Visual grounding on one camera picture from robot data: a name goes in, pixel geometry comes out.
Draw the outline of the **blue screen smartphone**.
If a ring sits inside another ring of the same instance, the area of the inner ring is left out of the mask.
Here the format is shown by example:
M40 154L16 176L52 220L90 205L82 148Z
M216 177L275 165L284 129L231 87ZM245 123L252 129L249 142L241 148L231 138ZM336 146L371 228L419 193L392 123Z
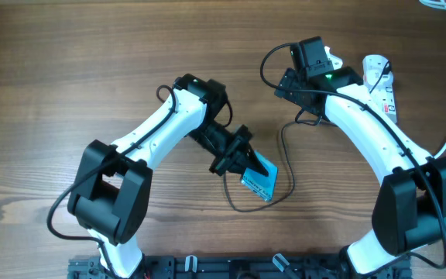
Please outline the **blue screen smartphone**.
M255 155L267 170L268 175L265 176L247 168L241 176L241 183L257 194L265 202L271 202L273 200L273 193L276 186L278 168L259 152L256 151Z

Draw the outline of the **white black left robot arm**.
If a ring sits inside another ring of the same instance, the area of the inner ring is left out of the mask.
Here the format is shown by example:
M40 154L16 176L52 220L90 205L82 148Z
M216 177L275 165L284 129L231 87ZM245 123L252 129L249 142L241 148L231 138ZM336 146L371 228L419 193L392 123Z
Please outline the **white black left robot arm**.
M135 234L146 216L154 170L186 136L214 156L209 170L240 174L262 193L274 189L276 166L251 147L246 126L230 133L215 117L228 104L225 86L191 74L179 77L164 103L139 127L111 144L98 140L84 150L68 212L93 238L101 256L87 277L137 277L144 255Z

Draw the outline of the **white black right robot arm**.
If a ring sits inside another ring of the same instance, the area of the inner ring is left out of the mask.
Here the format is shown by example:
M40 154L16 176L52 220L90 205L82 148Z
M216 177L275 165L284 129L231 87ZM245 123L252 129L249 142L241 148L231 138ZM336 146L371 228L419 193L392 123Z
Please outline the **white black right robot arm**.
M446 157L419 147L382 111L363 77L338 66L319 36L287 43L293 67L276 96L337 126L373 169L380 189L371 230L344 250L352 276L367 278L442 242L446 268Z

